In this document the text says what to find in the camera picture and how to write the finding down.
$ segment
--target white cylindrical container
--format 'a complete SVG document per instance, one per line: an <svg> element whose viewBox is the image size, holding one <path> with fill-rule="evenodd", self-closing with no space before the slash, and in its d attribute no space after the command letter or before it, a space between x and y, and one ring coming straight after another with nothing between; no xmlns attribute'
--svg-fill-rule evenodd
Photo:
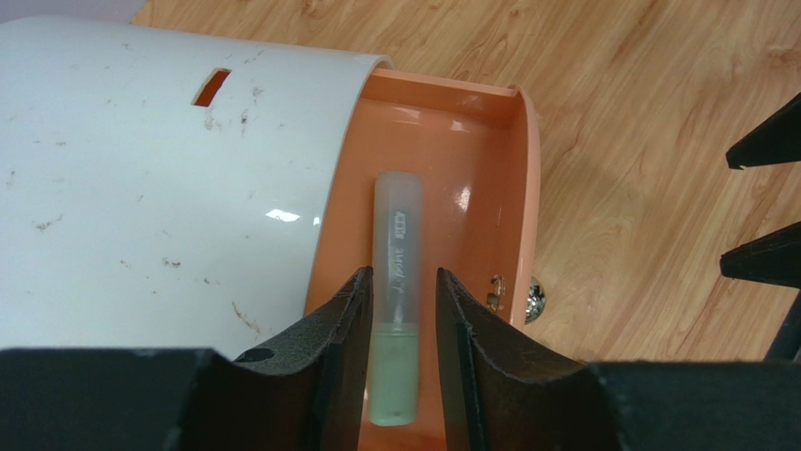
<svg viewBox="0 0 801 451"><path fill-rule="evenodd" d="M302 317L385 57L36 17L0 61L0 349L234 357Z"/></svg>

